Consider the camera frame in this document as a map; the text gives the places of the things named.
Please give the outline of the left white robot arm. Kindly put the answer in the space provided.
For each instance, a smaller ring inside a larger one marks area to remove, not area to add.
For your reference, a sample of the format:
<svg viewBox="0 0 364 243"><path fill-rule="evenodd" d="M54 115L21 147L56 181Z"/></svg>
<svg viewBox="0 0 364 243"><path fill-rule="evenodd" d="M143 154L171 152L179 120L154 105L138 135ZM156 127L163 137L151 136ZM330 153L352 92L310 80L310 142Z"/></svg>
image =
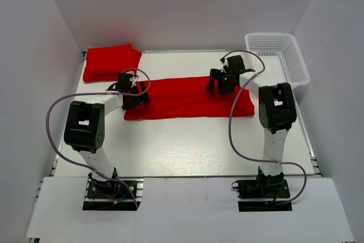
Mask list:
<svg viewBox="0 0 364 243"><path fill-rule="evenodd" d="M89 178L108 197L119 193L120 182L115 179L117 170L103 148L105 116L117 109L129 110L150 102L145 83L138 87L137 79L134 72L121 72L106 95L87 102L73 101L69 107L64 141L92 168Z"/></svg>

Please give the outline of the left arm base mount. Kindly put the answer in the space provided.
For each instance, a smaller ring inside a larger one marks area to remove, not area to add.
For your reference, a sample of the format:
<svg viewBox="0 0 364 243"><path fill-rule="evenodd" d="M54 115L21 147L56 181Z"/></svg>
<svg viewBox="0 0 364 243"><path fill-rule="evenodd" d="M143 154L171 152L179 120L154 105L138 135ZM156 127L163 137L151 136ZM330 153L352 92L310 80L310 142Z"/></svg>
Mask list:
<svg viewBox="0 0 364 243"><path fill-rule="evenodd" d="M86 185L83 211L137 211L136 202L142 201L143 180L126 179L127 187L117 182L99 182L89 179Z"/></svg>

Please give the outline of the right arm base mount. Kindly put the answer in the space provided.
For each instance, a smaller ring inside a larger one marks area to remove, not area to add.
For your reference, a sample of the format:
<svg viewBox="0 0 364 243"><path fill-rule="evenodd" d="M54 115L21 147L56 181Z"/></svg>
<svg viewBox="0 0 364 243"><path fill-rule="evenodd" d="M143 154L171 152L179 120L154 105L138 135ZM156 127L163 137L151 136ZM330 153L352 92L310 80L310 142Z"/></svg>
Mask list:
<svg viewBox="0 0 364 243"><path fill-rule="evenodd" d="M263 192L256 180L236 180L231 184L237 191L239 212L289 212L292 203L287 181Z"/></svg>

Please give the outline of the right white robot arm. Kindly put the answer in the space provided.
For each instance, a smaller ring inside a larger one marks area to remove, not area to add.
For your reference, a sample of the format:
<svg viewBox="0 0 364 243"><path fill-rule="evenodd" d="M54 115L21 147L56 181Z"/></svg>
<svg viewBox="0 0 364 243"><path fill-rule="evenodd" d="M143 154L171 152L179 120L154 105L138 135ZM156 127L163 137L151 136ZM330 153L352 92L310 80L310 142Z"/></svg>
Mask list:
<svg viewBox="0 0 364 243"><path fill-rule="evenodd" d="M239 94L247 90L258 98L258 117L264 130L264 146L262 159L252 161L259 163L258 174L263 176L257 182L257 191L269 197L278 189L275 179L283 178L284 144L297 119L291 85L265 79L261 76L265 65L257 72L247 68L240 55L224 56L220 62L221 69L210 70L207 92L217 89L221 94L229 94L240 87Z"/></svg>

